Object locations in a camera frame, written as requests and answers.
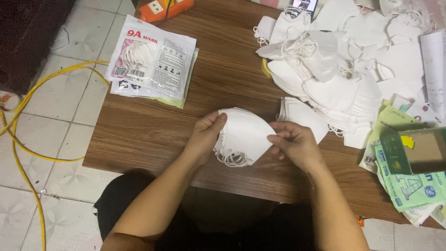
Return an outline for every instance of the cardboard box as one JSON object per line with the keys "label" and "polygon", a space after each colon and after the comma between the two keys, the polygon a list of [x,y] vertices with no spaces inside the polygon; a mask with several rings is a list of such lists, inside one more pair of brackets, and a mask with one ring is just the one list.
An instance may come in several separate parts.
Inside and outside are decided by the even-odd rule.
{"label": "cardboard box", "polygon": [[446,171],[446,127],[398,132],[380,141],[392,174]]}

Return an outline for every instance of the smartphone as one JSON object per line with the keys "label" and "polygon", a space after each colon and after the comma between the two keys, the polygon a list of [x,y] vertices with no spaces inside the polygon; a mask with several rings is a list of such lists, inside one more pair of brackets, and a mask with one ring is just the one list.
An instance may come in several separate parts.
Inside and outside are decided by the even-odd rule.
{"label": "smartphone", "polygon": [[291,5],[293,7],[306,10],[310,14],[311,19],[313,19],[314,11],[318,5],[318,0],[291,0]]}

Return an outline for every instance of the wood grain surface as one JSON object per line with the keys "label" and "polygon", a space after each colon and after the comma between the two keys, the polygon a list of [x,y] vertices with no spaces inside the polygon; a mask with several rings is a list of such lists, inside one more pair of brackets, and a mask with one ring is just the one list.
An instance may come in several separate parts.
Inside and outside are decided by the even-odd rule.
{"label": "wood grain surface", "polygon": [[[83,165],[113,172],[142,168],[159,175],[181,153],[194,123],[212,111],[239,107],[274,121],[280,97],[289,95],[262,73],[252,28],[262,16],[279,13],[245,0],[195,0],[194,8],[159,25],[196,38],[200,49],[184,109],[107,94]],[[358,166],[363,151],[344,146],[332,133],[319,146],[355,214],[408,223],[377,176]],[[289,160],[272,160],[269,153],[243,168],[226,167],[211,156],[192,185],[289,203],[307,202],[311,192],[298,168]],[[440,228],[432,219],[424,226]]]}

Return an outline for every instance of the yellow cable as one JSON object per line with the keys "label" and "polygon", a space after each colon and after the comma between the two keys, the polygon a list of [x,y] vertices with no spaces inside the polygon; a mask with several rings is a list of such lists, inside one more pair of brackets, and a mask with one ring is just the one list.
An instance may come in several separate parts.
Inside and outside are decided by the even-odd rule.
{"label": "yellow cable", "polygon": [[10,122],[6,122],[6,118],[4,116],[4,112],[2,110],[0,110],[0,117],[2,120],[2,124],[4,126],[4,128],[2,130],[0,130],[0,136],[2,134],[4,134],[5,132],[8,133],[11,138],[12,138],[12,153],[14,155],[14,159],[16,161],[17,166],[19,167],[20,173],[23,176],[23,179],[26,181],[26,183],[29,186],[29,189],[31,189],[31,192],[34,195],[34,198],[36,199],[37,202],[37,209],[39,211],[39,217],[40,217],[40,229],[41,229],[41,237],[42,237],[42,251],[46,251],[46,234],[45,234],[45,218],[43,216],[43,208],[42,208],[42,204],[40,202],[40,198],[39,195],[37,194],[36,190],[34,189],[33,185],[31,184],[31,181],[29,181],[28,176],[26,175],[25,171],[23,170],[23,166],[20,163],[20,159],[19,156],[17,155],[17,151],[16,151],[16,144],[23,149],[24,151],[26,151],[27,153],[42,158],[42,159],[46,159],[46,160],[51,160],[51,161],[59,161],[59,162],[74,162],[74,161],[78,161],[83,159],[84,157],[81,157],[79,159],[56,159],[56,158],[51,158],[51,157],[47,157],[41,154],[38,154],[32,150],[30,150],[29,148],[25,147],[22,142],[20,142],[20,140],[16,137],[16,130],[17,130],[17,122],[18,122],[18,117],[20,115],[20,113],[22,112],[22,110],[25,108],[25,106],[27,105],[27,103],[29,102],[29,100],[31,99],[31,97],[33,96],[34,92],[37,90],[37,88],[39,88],[41,85],[43,85],[46,81],[48,81],[49,79],[62,75],[64,73],[67,73],[69,71],[73,71],[73,70],[77,70],[77,69],[90,69],[92,70],[94,73],[96,73],[97,75],[99,75],[99,77],[101,77],[101,79],[104,81],[104,83],[108,86],[108,82],[105,80],[104,77],[102,77],[102,75],[97,72],[96,70],[84,66],[86,64],[90,64],[90,63],[109,63],[108,61],[103,61],[103,60],[94,60],[94,61],[88,61],[88,62],[83,62],[83,63],[79,63],[70,67],[67,67],[65,69],[61,69],[57,72],[51,73],[48,76],[45,76],[44,78],[42,78],[41,80],[39,80],[37,82],[37,84],[25,95],[25,97],[23,98],[22,103],[19,104],[19,106],[16,109],[16,113],[14,114],[14,116],[12,117]]}

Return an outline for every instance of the power strip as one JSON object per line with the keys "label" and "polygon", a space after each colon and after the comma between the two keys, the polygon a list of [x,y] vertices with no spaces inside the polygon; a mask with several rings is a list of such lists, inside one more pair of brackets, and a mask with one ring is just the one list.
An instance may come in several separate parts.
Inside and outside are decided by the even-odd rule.
{"label": "power strip", "polygon": [[[153,23],[166,18],[166,10],[169,0],[154,0],[139,10],[141,11],[141,20]],[[194,0],[172,0],[167,19],[178,16],[179,14],[191,9],[194,6]]]}

